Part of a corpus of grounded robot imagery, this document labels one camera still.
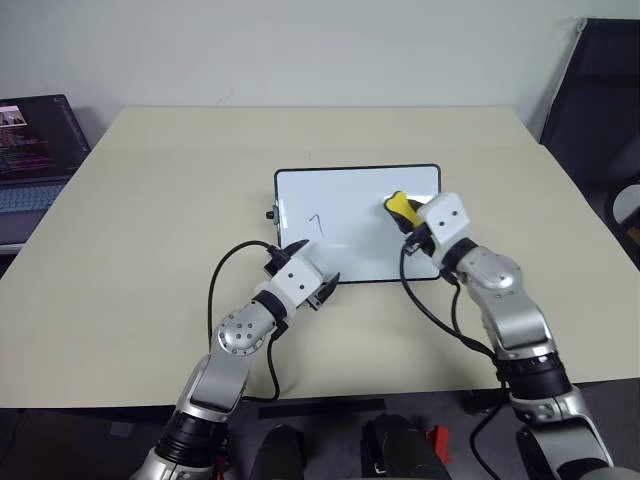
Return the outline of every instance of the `table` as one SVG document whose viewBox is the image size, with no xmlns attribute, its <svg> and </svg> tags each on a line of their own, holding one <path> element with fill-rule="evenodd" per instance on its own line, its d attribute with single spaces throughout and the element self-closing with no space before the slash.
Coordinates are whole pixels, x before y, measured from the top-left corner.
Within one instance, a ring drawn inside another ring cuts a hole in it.
<svg viewBox="0 0 640 480">
<path fill-rule="evenodd" d="M 511 109 L 126 108 L 0 280 L 0 407 L 173 404 L 206 353 L 216 263 L 275 242 L 275 170 L 430 162 L 476 241 L 522 266 L 571 379 L 640 376 L 638 272 Z M 215 318 L 250 298 L 265 259 L 225 266 Z M 448 316 L 448 284 L 415 290 Z M 466 293 L 459 319 L 486 341 Z M 264 353 L 252 394 L 272 389 Z M 398 283 L 342 286 L 300 311 L 274 360 L 284 397 L 496 385 Z"/>
</svg>

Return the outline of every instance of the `robotic arm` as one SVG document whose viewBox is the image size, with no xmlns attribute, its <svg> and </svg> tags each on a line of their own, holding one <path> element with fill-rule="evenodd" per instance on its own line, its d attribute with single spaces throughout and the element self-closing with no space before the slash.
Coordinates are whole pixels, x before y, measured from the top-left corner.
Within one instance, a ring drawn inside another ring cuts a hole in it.
<svg viewBox="0 0 640 480">
<path fill-rule="evenodd" d="M 523 288 L 520 267 L 471 240 L 460 198 L 443 193 L 420 206 L 396 192 L 385 208 L 407 234 L 405 252 L 423 250 L 466 285 L 480 307 L 498 378 L 509 384 L 511 406 L 524 423 L 517 443 L 529 476 L 638 478 L 613 467 L 580 390 L 567 378 L 544 315 Z"/>
<path fill-rule="evenodd" d="M 254 354 L 288 328 L 304 302 L 318 309 L 333 293 L 339 274 L 325 278 L 298 251 L 269 247 L 265 271 L 272 277 L 240 310 L 226 315 L 211 339 L 211 351 L 196 365 L 162 438 L 132 480 L 209 480 L 227 438 L 227 420 L 242 397 Z"/>
</svg>

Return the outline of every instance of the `laptop screen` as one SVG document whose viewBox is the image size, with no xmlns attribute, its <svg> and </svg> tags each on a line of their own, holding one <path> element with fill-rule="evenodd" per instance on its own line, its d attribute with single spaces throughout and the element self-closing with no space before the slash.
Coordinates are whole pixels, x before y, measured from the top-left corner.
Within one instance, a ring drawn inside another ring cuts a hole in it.
<svg viewBox="0 0 640 480">
<path fill-rule="evenodd" d="M 0 183 L 70 177 L 90 150 L 64 95 L 0 100 Z"/>
</svg>

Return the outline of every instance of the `laptop keyboard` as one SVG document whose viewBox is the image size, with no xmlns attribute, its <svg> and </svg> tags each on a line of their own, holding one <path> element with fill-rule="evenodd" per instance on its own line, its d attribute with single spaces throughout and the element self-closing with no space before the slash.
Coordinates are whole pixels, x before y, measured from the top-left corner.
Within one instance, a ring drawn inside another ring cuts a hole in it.
<svg viewBox="0 0 640 480">
<path fill-rule="evenodd" d="M 0 188 L 0 213 L 46 210 L 64 185 Z"/>
</svg>

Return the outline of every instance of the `laptop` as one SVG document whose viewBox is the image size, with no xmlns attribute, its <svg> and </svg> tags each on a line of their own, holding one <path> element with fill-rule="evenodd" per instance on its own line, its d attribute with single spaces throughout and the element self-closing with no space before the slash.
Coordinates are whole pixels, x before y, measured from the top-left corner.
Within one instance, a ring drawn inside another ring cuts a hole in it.
<svg viewBox="0 0 640 480">
<path fill-rule="evenodd" d="M 90 151 L 64 95 L 0 99 L 0 253 L 20 249 Z"/>
</svg>

